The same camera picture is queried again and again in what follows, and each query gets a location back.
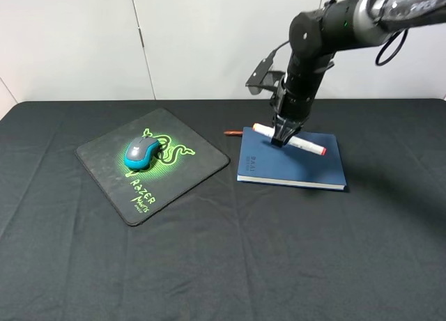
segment blue computer mouse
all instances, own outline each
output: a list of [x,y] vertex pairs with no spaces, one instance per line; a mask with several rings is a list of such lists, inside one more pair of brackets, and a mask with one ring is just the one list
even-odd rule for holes
[[132,170],[147,169],[160,142],[150,136],[134,138],[125,152],[124,164]]

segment green snake logo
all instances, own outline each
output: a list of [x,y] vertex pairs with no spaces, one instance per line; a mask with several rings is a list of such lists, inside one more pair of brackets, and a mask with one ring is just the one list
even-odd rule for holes
[[[150,129],[146,128],[144,130],[143,136],[153,136],[153,134]],[[165,166],[171,166],[172,164],[175,164],[179,155],[195,155],[195,151],[187,148],[184,145],[172,146],[172,138],[169,135],[163,134],[153,137],[157,139],[161,144],[160,150],[158,151],[156,156],[154,156],[154,159],[158,160]],[[151,167],[154,164],[156,164],[155,160],[151,162]]]

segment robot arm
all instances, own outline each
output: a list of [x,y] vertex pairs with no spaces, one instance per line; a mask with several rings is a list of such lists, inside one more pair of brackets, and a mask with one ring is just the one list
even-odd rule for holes
[[[271,142],[281,147],[302,129],[336,52],[386,44],[376,61],[384,65],[401,49],[407,29],[443,22],[446,0],[332,0],[323,9],[300,13],[290,25],[292,54],[286,73],[269,71],[275,50],[246,83],[252,94],[262,89],[273,92],[275,133]],[[396,52],[380,63],[382,52],[403,30]]]

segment black mouse pad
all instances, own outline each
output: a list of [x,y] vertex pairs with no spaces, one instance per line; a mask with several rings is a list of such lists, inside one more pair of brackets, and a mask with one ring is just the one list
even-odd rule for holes
[[[145,171],[124,164],[137,136],[153,136],[160,151]],[[224,168],[229,158],[165,109],[157,109],[78,147],[78,158],[124,221],[136,226]]]

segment white wall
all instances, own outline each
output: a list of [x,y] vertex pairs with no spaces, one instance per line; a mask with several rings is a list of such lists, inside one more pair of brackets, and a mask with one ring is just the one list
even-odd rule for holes
[[[245,88],[251,72],[319,1],[135,0],[156,98],[258,97]],[[285,70],[289,47],[276,59]]]
[[14,105],[14,98],[0,79],[0,120],[13,108]]
[[[394,51],[400,39],[389,47],[384,58]],[[317,97],[443,98],[445,41],[446,24],[411,29],[403,49],[383,67],[375,66],[381,47],[340,52]]]
[[150,100],[131,0],[0,0],[0,77],[17,100]]

